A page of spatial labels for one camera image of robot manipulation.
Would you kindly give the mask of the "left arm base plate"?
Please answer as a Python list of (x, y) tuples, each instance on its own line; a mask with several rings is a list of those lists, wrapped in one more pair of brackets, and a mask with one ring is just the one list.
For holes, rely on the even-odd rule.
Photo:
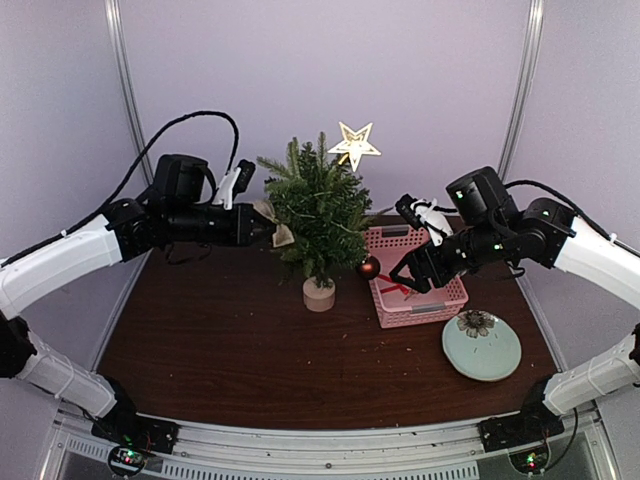
[(91, 434), (134, 450), (171, 454), (179, 426), (167, 420), (139, 415), (134, 410), (114, 407), (104, 417), (92, 417)]

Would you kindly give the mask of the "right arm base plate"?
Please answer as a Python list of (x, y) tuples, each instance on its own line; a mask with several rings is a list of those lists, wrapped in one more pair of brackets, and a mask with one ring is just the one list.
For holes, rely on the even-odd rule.
[(543, 442), (565, 431), (562, 420), (545, 408), (491, 417), (478, 424), (484, 451), (494, 452)]

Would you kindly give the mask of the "thin wire string lights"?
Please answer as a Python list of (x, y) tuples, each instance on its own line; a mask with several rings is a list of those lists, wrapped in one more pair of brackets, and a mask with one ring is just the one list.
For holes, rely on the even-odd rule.
[(366, 212), (372, 205), (367, 189), (355, 193), (320, 192), (294, 196), (280, 204), (282, 215), (313, 222), (325, 229), (335, 227), (349, 234), (359, 234), (366, 223)]

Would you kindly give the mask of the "burlap bow red ribbon ornament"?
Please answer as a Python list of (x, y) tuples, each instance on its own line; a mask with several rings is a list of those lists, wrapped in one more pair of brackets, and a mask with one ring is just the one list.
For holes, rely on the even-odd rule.
[(275, 230), (271, 235), (271, 243), (274, 248), (286, 247), (295, 243), (293, 232), (277, 219), (275, 208), (269, 200), (256, 200), (252, 205), (258, 214), (274, 224)]

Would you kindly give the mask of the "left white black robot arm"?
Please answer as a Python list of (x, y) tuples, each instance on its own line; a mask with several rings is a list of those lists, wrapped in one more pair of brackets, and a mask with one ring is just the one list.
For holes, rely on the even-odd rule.
[(110, 202), (74, 232), (23, 257), (1, 263), (1, 375), (17, 378), (70, 402), (123, 444), (144, 433), (124, 389), (52, 349), (21, 313), (47, 294), (94, 271), (125, 263), (177, 243), (244, 247), (270, 236), (275, 223), (235, 198), (246, 191), (256, 166), (242, 160), (215, 181), (207, 161), (165, 154), (152, 184), (137, 198)]

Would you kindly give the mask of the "dark red bauble ornament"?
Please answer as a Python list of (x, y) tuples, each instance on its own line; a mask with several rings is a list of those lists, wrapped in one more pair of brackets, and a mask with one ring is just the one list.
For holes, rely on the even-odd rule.
[(380, 261), (373, 255), (369, 255), (356, 267), (357, 274), (364, 280), (375, 279), (381, 271)]

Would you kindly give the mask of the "red satin ribbon bow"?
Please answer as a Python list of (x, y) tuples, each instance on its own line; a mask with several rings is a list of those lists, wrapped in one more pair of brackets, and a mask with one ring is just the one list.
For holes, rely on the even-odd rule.
[(376, 282), (378, 284), (378, 290), (382, 295), (391, 292), (400, 292), (402, 295), (407, 296), (410, 293), (410, 289), (407, 286), (394, 281), (384, 274), (379, 274), (376, 277)]

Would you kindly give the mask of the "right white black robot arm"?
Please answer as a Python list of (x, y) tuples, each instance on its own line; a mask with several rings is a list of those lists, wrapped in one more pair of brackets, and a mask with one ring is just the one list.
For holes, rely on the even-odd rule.
[[(530, 259), (548, 269), (574, 274), (639, 305), (639, 254), (607, 233), (566, 196), (551, 190), (521, 210), (509, 187), (489, 167), (451, 182), (447, 194), (465, 227), (447, 233), (430, 215), (435, 204), (404, 195), (397, 212), (433, 237), (406, 253), (389, 275), (420, 293), (441, 288), (454, 277), (502, 261), (511, 267)], [(513, 419), (519, 440), (535, 440), (574, 408), (639, 381), (639, 332), (633, 330), (609, 350), (583, 364), (536, 383)]]

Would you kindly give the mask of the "gold star red ornament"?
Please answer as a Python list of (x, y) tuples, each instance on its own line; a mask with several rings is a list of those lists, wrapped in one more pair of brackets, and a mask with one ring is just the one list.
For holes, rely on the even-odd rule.
[(353, 172), (359, 168), (363, 156), (381, 156), (382, 152), (369, 140), (374, 123), (369, 122), (354, 130), (346, 123), (339, 121), (341, 140), (327, 150), (329, 154), (338, 155), (339, 163), (348, 161)]

